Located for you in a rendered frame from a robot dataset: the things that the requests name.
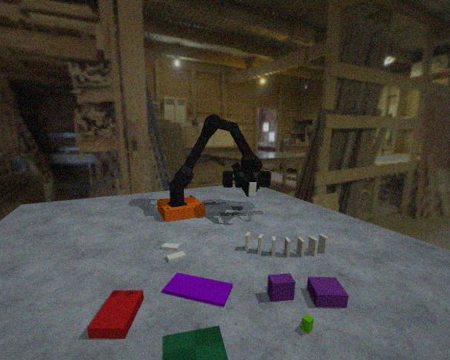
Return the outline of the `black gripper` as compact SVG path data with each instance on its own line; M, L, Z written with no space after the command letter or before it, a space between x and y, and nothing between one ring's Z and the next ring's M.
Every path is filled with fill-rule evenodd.
M271 185L271 172L269 171L241 171L238 169L233 177L233 171L223 171L223 186L225 188L232 188L233 181L236 188L244 188L250 185L250 182L256 182L256 187L269 188Z

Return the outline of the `small green block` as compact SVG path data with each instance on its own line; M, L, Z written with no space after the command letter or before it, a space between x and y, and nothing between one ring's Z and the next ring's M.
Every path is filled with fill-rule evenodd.
M313 330L314 318L307 314L302 318L301 330L309 334Z

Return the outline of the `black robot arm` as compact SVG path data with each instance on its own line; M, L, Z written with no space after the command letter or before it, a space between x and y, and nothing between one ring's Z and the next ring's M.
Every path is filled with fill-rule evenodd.
M209 138L217 129L229 131L243 155L241 158L241 166L239 162L231 166L234 176L238 169L240 169L239 172L246 170L253 171L253 174L258 173L262 169L263 164L261 160L251 151L251 148L240 131L238 124L222 119L216 114L211 114L206 117L202 126L202 132L186 162L175 174L174 179L169 183L170 202L167 204L171 207L187 205L184 201L184 188L188 185L188 183L189 185L191 184L191 179L194 177L194 173L192 172L193 168L207 142L209 141Z

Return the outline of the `green flat rectangular tile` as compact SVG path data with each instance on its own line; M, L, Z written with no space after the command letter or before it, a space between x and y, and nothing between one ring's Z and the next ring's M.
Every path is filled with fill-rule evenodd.
M163 336L163 360L228 360L219 326Z

